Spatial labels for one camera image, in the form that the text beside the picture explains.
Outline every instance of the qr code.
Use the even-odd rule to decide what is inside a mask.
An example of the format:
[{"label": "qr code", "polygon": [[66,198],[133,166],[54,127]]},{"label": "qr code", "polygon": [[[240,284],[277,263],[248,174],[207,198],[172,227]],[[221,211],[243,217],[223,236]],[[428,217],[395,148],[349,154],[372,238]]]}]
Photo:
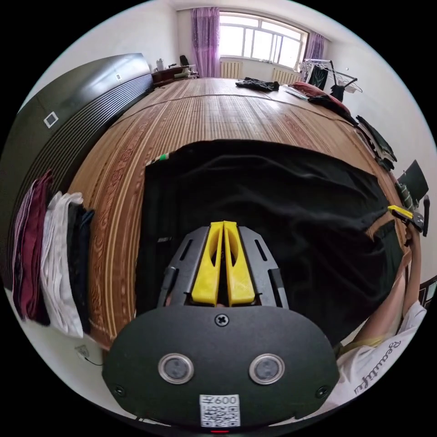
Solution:
[{"label": "qr code", "polygon": [[238,395],[200,395],[200,419],[203,427],[228,428],[240,426]]}]

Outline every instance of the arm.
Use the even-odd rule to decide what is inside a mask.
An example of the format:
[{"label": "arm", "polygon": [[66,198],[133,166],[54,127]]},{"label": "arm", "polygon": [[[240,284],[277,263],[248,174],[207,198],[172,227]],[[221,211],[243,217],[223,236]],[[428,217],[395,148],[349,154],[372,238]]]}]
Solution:
[{"label": "arm", "polygon": [[407,228],[407,239],[411,241],[411,268],[408,280],[407,291],[405,292],[402,316],[405,317],[408,310],[419,300],[420,289],[420,268],[422,263],[422,253],[420,248],[420,234],[411,225]]},{"label": "arm", "polygon": [[403,281],[396,282],[386,300],[378,307],[378,309],[367,319],[366,323],[360,329],[353,342],[373,340],[381,336],[387,335],[396,318],[399,317],[399,312],[402,308],[402,315],[411,308],[419,298],[420,287],[420,234],[411,225],[407,227],[407,240],[410,240],[410,249],[412,253],[410,278],[408,280],[407,290],[404,295]]}]

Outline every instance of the person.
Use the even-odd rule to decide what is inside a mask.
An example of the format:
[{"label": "person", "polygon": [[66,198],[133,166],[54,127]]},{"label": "person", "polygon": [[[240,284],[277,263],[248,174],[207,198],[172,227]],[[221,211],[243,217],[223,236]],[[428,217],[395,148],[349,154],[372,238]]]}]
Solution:
[{"label": "person", "polygon": [[[419,303],[422,255],[420,234],[412,225],[407,227],[407,240],[410,240],[412,256],[407,289],[394,286],[354,340],[340,350],[337,358],[340,378],[322,407],[306,417],[280,424],[317,416],[359,396],[390,369],[408,346],[427,311]],[[390,336],[387,333],[400,306],[403,320],[397,333]]]}]

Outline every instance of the woven mat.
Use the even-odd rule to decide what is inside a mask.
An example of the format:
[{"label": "woven mat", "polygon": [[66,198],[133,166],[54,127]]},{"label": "woven mat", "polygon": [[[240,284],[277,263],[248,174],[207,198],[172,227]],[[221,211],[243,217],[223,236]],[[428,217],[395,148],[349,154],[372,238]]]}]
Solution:
[{"label": "woven mat", "polygon": [[[96,211],[89,299],[91,336],[102,347],[109,348],[134,317],[145,165],[185,144],[219,138],[279,142],[326,153],[377,176],[389,202],[401,204],[392,177],[376,164],[354,127],[325,108],[283,90],[266,94],[238,88],[235,80],[227,79],[178,81],[158,88],[109,128],[69,189],[81,192],[85,207]],[[387,213],[368,234],[390,219]],[[403,247],[400,223],[396,230]]]}]

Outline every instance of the ceiling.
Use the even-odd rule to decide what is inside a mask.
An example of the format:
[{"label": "ceiling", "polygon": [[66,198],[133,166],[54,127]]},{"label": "ceiling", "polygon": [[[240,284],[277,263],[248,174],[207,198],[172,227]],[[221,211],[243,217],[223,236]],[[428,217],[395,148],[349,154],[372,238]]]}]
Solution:
[{"label": "ceiling", "polygon": [[176,10],[218,6],[275,15],[316,31],[330,41],[358,42],[350,30],[314,9],[290,0],[169,0]]}]

